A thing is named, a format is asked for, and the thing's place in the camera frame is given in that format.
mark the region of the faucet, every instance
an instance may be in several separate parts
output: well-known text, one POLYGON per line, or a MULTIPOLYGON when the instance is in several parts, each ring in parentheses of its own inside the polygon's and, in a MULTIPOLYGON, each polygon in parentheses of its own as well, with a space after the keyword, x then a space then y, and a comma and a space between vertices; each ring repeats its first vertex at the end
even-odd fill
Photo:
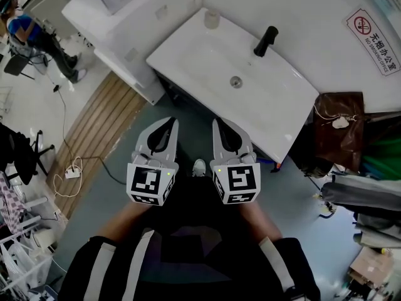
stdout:
POLYGON ((263 57, 268 49, 269 45, 274 44, 274 39, 278 35, 278 30, 276 27, 270 26, 267 30, 258 45, 255 49, 253 49, 253 53, 258 57, 263 57))

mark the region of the blue shirt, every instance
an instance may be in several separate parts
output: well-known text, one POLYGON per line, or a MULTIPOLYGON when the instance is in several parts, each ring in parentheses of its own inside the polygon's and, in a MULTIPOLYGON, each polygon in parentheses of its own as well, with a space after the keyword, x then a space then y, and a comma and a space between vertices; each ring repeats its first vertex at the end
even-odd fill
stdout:
MULTIPOLYGON (((10 21, 8 24, 8 31, 15 35, 15 33, 18 31, 19 27, 22 27, 24 30, 27 30, 29 25, 31 24, 32 18, 29 16, 26 16, 23 14, 22 16, 18 16, 17 18, 14 18, 13 20, 10 21)), ((33 30, 31 34, 28 37, 28 40, 33 41, 35 37, 42 31, 42 28, 38 24, 35 23, 35 26, 33 27, 33 30)))

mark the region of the drain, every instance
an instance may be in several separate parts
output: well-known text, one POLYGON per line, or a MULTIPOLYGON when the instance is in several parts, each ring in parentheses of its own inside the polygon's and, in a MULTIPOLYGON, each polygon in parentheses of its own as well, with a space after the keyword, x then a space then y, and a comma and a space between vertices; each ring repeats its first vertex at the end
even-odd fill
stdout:
POLYGON ((230 79, 230 85, 234 88, 241 88, 242 87, 242 79, 238 76, 233 76, 230 79))

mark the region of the sink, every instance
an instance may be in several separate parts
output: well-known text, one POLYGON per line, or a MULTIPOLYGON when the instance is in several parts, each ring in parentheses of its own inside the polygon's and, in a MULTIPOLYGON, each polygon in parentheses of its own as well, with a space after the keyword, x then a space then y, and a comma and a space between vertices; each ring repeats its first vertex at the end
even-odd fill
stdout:
POLYGON ((271 48, 263 58, 255 56, 259 40, 229 20, 221 17, 216 29, 207 29, 206 10, 167 38, 147 63, 216 115, 238 124, 282 163, 318 92, 271 48))

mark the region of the wooden floor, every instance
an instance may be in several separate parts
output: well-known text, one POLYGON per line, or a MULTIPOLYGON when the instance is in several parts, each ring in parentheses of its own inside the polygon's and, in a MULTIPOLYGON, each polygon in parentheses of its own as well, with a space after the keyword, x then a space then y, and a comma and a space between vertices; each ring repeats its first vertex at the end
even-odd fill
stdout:
MULTIPOLYGON (((104 159, 145 103, 139 94, 111 72, 94 92, 68 132, 66 142, 72 155, 66 144, 60 147, 46 180, 48 186, 54 191, 54 175, 64 178, 65 168, 71 164, 71 157, 98 156, 104 159)), ((80 166, 80 163, 79 159, 76 160, 76 164, 80 166)), ((99 168, 103 167, 98 158, 84 159, 79 194, 72 198, 56 196, 55 203, 67 218, 70 218, 80 199, 89 190, 99 168)), ((71 196, 77 192, 80 179, 64 179, 61 183, 56 177, 55 183, 60 194, 71 196)))

